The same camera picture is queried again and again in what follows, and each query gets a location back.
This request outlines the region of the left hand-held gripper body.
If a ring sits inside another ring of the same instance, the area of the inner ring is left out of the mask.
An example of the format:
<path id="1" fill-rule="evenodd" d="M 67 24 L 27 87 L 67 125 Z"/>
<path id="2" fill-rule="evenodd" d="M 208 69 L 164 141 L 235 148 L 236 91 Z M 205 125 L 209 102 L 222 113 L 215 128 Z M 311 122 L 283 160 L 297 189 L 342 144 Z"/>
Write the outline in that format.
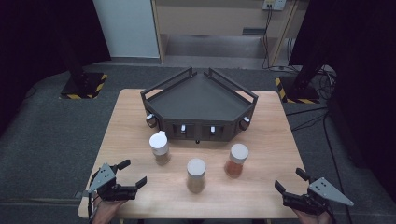
<path id="1" fill-rule="evenodd" d="M 118 184 L 117 172 L 112 170 L 113 166 L 105 162 L 92 176 L 88 189 L 89 197 L 95 192 L 102 200 L 108 202 L 134 200 L 137 193 L 136 186 L 123 187 Z"/>

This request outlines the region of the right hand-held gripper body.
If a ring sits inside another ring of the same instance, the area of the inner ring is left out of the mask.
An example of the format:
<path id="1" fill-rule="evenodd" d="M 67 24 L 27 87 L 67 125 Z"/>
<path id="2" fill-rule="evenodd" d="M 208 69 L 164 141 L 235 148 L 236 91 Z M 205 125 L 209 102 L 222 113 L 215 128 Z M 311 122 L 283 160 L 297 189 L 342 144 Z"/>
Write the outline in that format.
<path id="1" fill-rule="evenodd" d="M 324 212 L 330 212 L 330 201 L 341 203 L 346 206 L 353 206 L 354 203 L 333 184 L 324 177 L 309 178 L 307 193 L 297 195 L 289 193 L 282 188 L 283 205 L 309 215 L 321 215 Z"/>

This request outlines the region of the red spice jar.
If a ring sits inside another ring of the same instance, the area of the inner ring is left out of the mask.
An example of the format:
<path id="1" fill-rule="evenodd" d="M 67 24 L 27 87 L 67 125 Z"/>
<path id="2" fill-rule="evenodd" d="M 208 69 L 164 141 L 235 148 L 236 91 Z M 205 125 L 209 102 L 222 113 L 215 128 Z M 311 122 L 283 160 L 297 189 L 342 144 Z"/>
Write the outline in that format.
<path id="1" fill-rule="evenodd" d="M 244 162 L 248 158 L 248 148 L 243 144 L 234 144 L 231 147 L 229 159 L 224 165 L 225 173 L 232 178 L 237 178 L 243 172 Z"/>

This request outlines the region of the person's right hand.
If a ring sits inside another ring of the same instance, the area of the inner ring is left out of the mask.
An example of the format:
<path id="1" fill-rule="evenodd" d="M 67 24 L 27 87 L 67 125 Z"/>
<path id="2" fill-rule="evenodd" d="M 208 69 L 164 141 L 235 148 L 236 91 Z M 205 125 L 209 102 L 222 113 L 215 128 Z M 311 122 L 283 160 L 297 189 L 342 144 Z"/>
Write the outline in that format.
<path id="1" fill-rule="evenodd" d="M 324 212 L 320 215 L 310 215 L 305 212 L 293 209 L 301 224 L 332 224 L 331 216 Z"/>

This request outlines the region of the person's left hand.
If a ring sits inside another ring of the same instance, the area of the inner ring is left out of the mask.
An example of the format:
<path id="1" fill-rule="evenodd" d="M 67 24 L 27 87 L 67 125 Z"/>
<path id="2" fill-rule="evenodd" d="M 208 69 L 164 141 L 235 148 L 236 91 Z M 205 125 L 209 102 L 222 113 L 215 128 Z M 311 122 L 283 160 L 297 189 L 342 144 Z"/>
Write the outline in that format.
<path id="1" fill-rule="evenodd" d="M 92 224 L 108 224 L 124 204 L 125 201 L 106 202 L 98 200 L 94 204 L 95 215 Z"/>

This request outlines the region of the brown spice jar, open lid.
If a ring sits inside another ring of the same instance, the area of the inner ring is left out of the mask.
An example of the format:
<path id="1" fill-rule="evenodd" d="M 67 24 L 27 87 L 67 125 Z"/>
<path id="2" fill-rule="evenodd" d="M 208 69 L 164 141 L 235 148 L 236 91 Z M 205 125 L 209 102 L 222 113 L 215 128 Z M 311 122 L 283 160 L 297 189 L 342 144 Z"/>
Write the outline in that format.
<path id="1" fill-rule="evenodd" d="M 149 145 L 154 155 L 155 161 L 159 165 L 165 165 L 170 161 L 168 138 L 164 131 L 158 131 L 149 139 Z"/>

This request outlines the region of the tan spice jar, white lid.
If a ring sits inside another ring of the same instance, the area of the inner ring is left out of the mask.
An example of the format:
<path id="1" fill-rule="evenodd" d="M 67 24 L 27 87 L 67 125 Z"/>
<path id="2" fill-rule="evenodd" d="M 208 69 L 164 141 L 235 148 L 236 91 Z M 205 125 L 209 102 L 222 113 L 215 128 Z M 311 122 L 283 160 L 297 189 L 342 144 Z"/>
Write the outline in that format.
<path id="1" fill-rule="evenodd" d="M 191 159 L 187 164 L 187 188 L 192 193 L 200 193 L 205 188 L 205 162 L 201 159 Z"/>

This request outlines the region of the black stand with striped base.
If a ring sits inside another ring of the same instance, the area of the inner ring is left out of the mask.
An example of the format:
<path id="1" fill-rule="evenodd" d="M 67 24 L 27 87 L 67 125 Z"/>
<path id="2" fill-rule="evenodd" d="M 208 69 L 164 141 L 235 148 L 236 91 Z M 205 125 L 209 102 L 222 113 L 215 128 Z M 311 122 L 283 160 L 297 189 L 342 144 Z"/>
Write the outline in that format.
<path id="1" fill-rule="evenodd" d="M 70 73 L 70 78 L 61 91 L 61 96 L 68 99 L 95 98 L 106 80 L 104 73 L 86 72 L 73 51 L 69 41 L 63 34 L 58 34 L 60 39 L 60 54 L 65 67 Z"/>
<path id="2" fill-rule="evenodd" d="M 320 62 L 305 63 L 295 77 L 276 79 L 278 93 L 283 103 L 318 104 L 319 95 L 310 84 L 322 66 Z"/>

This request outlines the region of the dark grey corner rack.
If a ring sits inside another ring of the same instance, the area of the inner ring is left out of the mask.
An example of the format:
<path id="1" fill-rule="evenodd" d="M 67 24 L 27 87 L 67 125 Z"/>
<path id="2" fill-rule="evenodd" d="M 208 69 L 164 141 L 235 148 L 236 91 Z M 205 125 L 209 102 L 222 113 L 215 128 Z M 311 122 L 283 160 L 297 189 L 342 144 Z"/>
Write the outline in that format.
<path id="1" fill-rule="evenodd" d="M 155 128 L 168 138 L 200 143 L 235 138 L 243 117 L 251 123 L 259 96 L 215 69 L 199 74 L 188 68 L 141 91 L 141 98 L 146 114 L 157 119 Z M 215 135 L 211 126 L 216 126 Z"/>

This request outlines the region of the black curtain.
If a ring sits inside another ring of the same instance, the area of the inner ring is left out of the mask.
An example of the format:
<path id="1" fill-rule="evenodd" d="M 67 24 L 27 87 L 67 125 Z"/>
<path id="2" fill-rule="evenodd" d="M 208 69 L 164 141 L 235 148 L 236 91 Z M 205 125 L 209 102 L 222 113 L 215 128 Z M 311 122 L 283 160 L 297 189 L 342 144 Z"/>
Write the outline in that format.
<path id="1" fill-rule="evenodd" d="M 346 143 L 396 201 L 396 0 L 309 0 L 290 63 L 336 73 Z"/>
<path id="2" fill-rule="evenodd" d="M 34 84 L 67 70 L 57 31 L 80 64 L 110 59 L 93 0 L 0 0 L 0 135 Z"/>

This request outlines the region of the white panel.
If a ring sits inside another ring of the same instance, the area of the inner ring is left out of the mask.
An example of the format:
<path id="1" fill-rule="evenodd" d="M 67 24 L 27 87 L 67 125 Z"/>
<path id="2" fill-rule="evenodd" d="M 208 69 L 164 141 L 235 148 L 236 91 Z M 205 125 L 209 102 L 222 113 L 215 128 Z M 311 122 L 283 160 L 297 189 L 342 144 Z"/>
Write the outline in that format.
<path id="1" fill-rule="evenodd" d="M 151 0 L 93 0 L 111 57 L 159 59 Z"/>

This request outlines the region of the light wooden cabinet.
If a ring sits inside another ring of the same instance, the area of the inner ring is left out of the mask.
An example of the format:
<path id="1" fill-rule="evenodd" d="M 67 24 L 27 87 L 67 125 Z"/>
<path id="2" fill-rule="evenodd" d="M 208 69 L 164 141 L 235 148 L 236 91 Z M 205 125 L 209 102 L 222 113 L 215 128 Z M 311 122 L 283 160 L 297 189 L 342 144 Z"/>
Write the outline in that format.
<path id="1" fill-rule="evenodd" d="M 287 0 L 282 11 L 263 10 L 263 0 L 151 0 L 160 54 L 172 35 L 253 37 L 269 65 L 278 61 L 284 40 L 295 38 L 306 3 Z"/>

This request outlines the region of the white wall socket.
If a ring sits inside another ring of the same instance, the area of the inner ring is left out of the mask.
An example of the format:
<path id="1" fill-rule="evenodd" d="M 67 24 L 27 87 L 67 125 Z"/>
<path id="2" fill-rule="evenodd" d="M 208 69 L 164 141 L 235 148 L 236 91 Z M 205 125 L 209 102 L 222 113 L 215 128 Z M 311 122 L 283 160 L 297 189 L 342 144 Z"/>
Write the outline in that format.
<path id="1" fill-rule="evenodd" d="M 263 0 L 263 10 L 282 11 L 286 5 L 287 0 Z"/>

